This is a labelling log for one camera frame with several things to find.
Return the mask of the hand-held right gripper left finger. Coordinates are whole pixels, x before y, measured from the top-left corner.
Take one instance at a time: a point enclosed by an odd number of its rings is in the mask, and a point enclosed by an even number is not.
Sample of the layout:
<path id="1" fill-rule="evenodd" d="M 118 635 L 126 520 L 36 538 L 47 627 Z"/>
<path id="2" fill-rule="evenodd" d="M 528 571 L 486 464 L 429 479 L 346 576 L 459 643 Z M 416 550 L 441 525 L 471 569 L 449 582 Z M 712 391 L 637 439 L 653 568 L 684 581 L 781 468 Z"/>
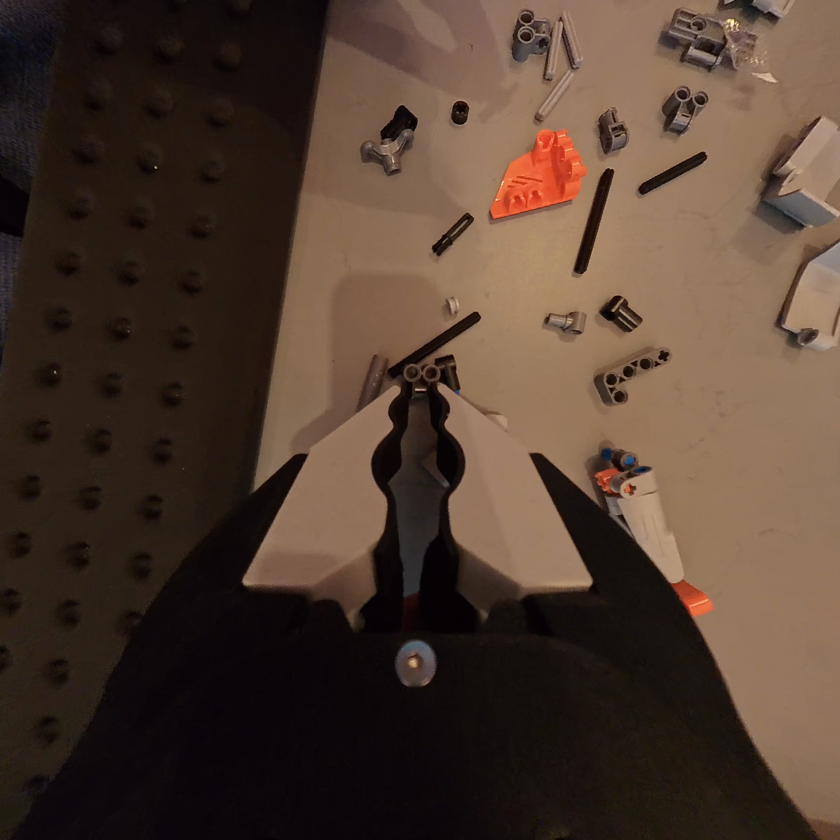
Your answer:
<path id="1" fill-rule="evenodd" d="M 390 482 L 412 391 L 386 391 L 302 460 L 245 587 L 336 601 L 347 617 L 401 617 L 403 562 Z"/>

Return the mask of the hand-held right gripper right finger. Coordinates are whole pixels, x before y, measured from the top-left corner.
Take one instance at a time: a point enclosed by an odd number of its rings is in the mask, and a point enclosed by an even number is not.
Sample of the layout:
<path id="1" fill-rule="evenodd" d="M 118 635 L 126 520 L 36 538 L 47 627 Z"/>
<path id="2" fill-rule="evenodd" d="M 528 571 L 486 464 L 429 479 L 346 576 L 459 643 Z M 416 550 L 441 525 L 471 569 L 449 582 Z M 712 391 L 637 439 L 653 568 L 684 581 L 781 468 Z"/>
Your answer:
<path id="1" fill-rule="evenodd" d="M 587 592 L 592 577 L 528 450 L 450 388 L 428 399 L 457 593 L 488 612 L 530 595 Z"/>

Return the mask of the grey tube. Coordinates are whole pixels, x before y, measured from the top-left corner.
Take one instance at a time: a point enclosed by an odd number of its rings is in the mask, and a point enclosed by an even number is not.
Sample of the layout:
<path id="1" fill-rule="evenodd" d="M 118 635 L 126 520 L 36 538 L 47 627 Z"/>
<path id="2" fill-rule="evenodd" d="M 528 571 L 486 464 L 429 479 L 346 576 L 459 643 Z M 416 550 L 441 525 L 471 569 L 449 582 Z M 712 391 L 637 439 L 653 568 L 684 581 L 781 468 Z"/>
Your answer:
<path id="1" fill-rule="evenodd" d="M 375 354 L 371 359 L 356 407 L 357 413 L 364 410 L 380 395 L 388 366 L 389 360 L 382 355 Z"/>

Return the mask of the medium black axle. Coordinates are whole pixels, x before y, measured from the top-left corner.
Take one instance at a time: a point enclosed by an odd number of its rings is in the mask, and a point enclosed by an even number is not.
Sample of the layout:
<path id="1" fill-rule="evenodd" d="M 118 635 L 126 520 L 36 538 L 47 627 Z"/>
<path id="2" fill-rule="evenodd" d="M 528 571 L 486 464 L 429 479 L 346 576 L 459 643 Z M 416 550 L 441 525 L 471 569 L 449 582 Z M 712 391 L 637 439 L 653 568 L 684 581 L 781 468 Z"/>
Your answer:
<path id="1" fill-rule="evenodd" d="M 451 327 L 422 344 L 418 349 L 404 356 L 398 362 L 393 363 L 392 366 L 387 369 L 388 377 L 391 379 L 398 378 L 403 374 L 403 370 L 407 365 L 417 364 L 418 362 L 423 361 L 467 330 L 476 326 L 480 320 L 481 316 L 478 311 L 473 311 L 464 316 L 461 320 L 456 321 Z"/>

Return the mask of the black stubby connector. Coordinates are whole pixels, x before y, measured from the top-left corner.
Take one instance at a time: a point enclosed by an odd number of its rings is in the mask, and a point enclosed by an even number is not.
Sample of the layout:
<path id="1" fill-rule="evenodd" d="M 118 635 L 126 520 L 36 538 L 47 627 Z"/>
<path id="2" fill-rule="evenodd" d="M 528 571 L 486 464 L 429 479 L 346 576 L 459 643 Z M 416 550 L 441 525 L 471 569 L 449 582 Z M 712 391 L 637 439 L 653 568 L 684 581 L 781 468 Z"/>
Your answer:
<path id="1" fill-rule="evenodd" d="M 624 296 L 615 295 L 606 301 L 599 310 L 600 315 L 608 322 L 616 325 L 625 333 L 638 329 L 644 322 Z"/>

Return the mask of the black pin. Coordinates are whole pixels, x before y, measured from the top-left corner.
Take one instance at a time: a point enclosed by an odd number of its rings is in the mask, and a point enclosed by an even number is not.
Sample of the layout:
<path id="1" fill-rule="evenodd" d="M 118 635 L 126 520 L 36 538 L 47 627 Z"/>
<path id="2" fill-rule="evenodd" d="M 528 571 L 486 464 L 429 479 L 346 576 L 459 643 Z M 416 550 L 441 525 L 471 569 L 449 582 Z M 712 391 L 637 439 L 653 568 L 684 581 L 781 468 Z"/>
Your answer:
<path id="1" fill-rule="evenodd" d="M 472 225 L 475 218 L 471 213 L 465 213 L 448 230 L 446 230 L 432 246 L 432 252 L 440 257 L 445 251 L 451 248 L 455 241 Z"/>

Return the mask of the long black axle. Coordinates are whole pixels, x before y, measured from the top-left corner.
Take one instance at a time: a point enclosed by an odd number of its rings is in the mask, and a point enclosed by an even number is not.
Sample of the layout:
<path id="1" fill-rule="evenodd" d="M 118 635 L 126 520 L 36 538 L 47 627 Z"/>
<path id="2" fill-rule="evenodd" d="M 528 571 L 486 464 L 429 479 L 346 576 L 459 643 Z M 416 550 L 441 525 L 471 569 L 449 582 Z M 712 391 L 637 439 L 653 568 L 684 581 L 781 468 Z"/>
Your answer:
<path id="1" fill-rule="evenodd" d="M 591 209 L 584 226 L 581 245 L 574 262 L 573 271 L 575 275 L 583 275 L 590 265 L 596 237 L 601 226 L 606 202 L 612 188 L 614 174 L 615 171 L 613 168 L 605 169 L 596 185 Z"/>

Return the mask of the orange triangular panel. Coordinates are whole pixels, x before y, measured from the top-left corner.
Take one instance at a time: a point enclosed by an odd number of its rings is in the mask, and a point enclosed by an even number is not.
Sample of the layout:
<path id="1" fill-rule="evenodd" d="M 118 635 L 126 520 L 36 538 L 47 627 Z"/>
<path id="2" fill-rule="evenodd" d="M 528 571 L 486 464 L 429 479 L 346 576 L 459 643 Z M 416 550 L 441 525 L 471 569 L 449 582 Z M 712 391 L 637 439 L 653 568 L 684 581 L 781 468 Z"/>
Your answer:
<path id="1" fill-rule="evenodd" d="M 530 152 L 512 161 L 490 206 L 497 221 L 573 201 L 587 169 L 568 131 L 542 129 Z"/>

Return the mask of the small dark grey connector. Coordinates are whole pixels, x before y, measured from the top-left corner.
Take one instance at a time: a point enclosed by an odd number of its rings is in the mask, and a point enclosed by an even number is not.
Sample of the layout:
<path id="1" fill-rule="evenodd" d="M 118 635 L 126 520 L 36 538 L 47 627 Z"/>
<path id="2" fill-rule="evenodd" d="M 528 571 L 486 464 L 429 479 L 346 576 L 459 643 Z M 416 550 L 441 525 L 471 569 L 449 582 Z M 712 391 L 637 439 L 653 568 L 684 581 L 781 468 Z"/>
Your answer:
<path id="1" fill-rule="evenodd" d="M 609 108 L 599 116 L 597 128 L 604 155 L 626 148 L 629 140 L 627 125 L 620 119 L 616 108 Z"/>
<path id="2" fill-rule="evenodd" d="M 685 133 L 693 119 L 706 107 L 709 96 L 705 91 L 693 92 L 687 86 L 676 88 L 664 102 L 661 112 L 664 116 L 664 131 Z"/>

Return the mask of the black clip connector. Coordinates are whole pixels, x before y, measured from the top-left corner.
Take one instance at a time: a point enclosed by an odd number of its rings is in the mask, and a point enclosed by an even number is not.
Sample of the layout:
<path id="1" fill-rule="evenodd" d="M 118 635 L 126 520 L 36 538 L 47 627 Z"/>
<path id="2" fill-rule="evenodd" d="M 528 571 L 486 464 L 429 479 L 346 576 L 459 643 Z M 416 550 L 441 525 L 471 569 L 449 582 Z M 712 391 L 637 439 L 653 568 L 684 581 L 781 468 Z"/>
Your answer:
<path id="1" fill-rule="evenodd" d="M 392 142 L 405 130 L 415 131 L 417 123 L 417 116 L 406 105 L 399 105 L 391 120 L 381 129 L 381 142 Z"/>

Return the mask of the grey pin connector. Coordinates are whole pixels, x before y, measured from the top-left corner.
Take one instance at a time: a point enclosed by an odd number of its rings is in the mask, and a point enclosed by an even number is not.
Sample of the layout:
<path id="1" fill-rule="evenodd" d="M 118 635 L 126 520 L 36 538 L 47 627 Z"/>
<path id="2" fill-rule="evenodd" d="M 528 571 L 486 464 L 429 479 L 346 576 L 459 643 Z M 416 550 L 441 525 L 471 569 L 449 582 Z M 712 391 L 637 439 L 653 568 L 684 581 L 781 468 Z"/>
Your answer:
<path id="1" fill-rule="evenodd" d="M 552 44 L 553 24 L 538 17 L 532 10 L 522 9 L 514 25 L 511 39 L 512 58 L 519 63 L 531 56 L 543 56 Z"/>

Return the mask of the grey axle connector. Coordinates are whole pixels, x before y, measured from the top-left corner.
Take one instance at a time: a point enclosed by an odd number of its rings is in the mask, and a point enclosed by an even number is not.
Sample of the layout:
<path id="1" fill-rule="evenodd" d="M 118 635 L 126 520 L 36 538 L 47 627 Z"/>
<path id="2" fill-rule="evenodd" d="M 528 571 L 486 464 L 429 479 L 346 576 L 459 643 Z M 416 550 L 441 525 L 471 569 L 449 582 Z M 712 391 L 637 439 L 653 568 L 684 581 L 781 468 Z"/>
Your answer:
<path id="1" fill-rule="evenodd" d="M 728 27 L 719 17 L 678 7 L 672 15 L 666 37 L 682 48 L 681 60 L 687 64 L 708 71 L 734 67 Z"/>

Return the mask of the dark blue cloth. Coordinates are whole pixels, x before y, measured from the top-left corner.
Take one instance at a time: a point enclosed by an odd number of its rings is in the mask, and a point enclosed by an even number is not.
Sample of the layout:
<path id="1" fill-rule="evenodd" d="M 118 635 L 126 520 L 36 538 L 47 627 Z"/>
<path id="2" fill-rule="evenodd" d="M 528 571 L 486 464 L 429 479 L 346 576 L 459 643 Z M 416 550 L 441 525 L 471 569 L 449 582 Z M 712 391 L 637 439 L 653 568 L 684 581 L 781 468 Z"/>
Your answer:
<path id="1" fill-rule="evenodd" d="M 2 344 L 7 338 L 64 5 L 61 1 L 1 2 Z"/>

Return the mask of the clear plastic piece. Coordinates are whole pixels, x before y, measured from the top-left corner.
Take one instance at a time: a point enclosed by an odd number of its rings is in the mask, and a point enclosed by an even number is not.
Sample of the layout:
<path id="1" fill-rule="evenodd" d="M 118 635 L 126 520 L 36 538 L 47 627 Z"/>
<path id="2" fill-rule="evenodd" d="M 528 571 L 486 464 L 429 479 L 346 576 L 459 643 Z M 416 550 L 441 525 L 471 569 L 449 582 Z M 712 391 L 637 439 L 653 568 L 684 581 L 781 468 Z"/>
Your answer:
<path id="1" fill-rule="evenodd" d="M 753 31 L 741 27 L 724 28 L 724 55 L 735 71 L 775 85 L 779 82 L 772 72 L 762 39 Z"/>

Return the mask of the light grey bracket piece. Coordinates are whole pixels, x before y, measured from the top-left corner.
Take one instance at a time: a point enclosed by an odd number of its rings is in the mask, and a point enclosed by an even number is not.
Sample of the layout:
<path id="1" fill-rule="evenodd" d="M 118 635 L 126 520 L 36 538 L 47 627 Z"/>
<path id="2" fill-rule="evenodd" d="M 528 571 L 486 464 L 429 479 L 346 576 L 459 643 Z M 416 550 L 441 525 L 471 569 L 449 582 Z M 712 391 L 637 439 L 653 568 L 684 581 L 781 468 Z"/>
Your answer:
<path id="1" fill-rule="evenodd" d="M 801 226 L 820 227 L 838 219 L 828 197 L 839 180 L 839 129 L 820 117 L 802 132 L 773 169 L 762 194 L 766 203 Z"/>
<path id="2" fill-rule="evenodd" d="M 795 343 L 813 351 L 831 350 L 839 336 L 839 242 L 798 270 L 780 313 L 780 327 Z"/>

